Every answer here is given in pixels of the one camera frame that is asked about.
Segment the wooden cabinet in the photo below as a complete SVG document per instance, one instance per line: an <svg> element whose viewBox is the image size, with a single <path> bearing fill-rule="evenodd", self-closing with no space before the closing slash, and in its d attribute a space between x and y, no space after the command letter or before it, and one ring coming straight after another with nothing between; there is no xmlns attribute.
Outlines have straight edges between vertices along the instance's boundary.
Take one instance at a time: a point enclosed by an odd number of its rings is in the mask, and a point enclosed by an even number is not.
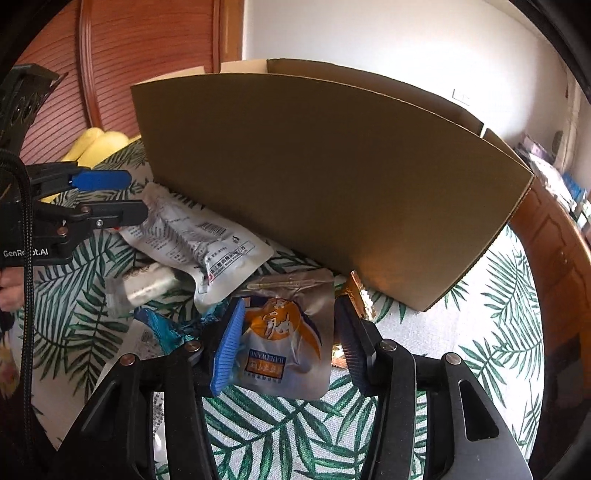
<svg viewBox="0 0 591 480"><path fill-rule="evenodd" d="M510 222L530 263L540 300L544 349L552 356L579 337L591 398L591 251L570 216L534 179Z"/></svg>

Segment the tablecloth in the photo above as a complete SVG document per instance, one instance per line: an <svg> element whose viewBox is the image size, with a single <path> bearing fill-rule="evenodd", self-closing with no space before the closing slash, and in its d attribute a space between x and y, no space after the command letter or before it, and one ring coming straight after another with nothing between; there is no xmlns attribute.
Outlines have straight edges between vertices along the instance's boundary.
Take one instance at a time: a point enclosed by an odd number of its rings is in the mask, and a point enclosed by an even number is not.
<svg viewBox="0 0 591 480"><path fill-rule="evenodd" d="M123 199L152 179L141 140L97 168L125 168L133 176L124 192L79 193L64 205L90 199ZM311 259L273 242L275 255L258 274L315 268ZM149 261L115 231L97 231L74 252L70 265L35 272L33 405L55 447L92 394L112 360L131 318L108 318L105 278ZM489 394L528 458L540 418L544 351L540 307L524 249L509 229L499 234L475 266L435 306L415 312L371 291L385 338L412 353L439 358L460 354ZM173 291L149 304L164 315L196 314L189 291ZM22 316L9 340L20 359ZM319 401L267 397L230 386L204 403L221 478L353 479L368 447L376 399L361 397L345 370L332 372ZM412 479L422 477L426 445L426 396L417 394ZM167 477L165 462L157 465Z"/></svg>

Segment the wooden door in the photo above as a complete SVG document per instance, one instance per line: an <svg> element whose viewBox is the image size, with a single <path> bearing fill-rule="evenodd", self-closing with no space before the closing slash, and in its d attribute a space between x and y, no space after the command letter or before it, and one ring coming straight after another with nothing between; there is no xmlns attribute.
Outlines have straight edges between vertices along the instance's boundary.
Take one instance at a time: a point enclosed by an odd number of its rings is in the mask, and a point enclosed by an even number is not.
<svg viewBox="0 0 591 480"><path fill-rule="evenodd" d="M242 58L243 0L73 0L20 57L68 78L37 115L25 163L56 161L91 126L139 133L130 85Z"/></svg>

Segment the cardboard box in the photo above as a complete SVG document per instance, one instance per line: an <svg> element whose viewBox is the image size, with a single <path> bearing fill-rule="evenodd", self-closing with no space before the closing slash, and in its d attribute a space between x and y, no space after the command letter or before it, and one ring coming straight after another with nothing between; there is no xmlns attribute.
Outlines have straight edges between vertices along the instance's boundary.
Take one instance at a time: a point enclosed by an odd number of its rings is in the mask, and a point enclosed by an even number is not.
<svg viewBox="0 0 591 480"><path fill-rule="evenodd" d="M132 87L155 181L413 309L466 273L530 186L478 119L411 85L304 60L222 72Z"/></svg>

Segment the snack bag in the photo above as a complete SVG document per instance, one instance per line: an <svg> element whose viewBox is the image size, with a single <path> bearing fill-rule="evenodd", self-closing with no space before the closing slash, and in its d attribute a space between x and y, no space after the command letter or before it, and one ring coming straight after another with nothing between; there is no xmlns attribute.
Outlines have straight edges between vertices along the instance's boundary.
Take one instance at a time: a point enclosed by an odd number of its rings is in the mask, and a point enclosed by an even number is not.
<svg viewBox="0 0 591 480"><path fill-rule="evenodd" d="M330 383L332 273L321 269L255 278L234 295L246 302L246 330L233 383L278 397L322 397Z"/></svg>
<svg viewBox="0 0 591 480"><path fill-rule="evenodd" d="M156 262L193 277L195 306L206 313L269 260L273 249L254 233L200 205L189 207L165 187L142 192L148 218L119 233Z"/></svg>

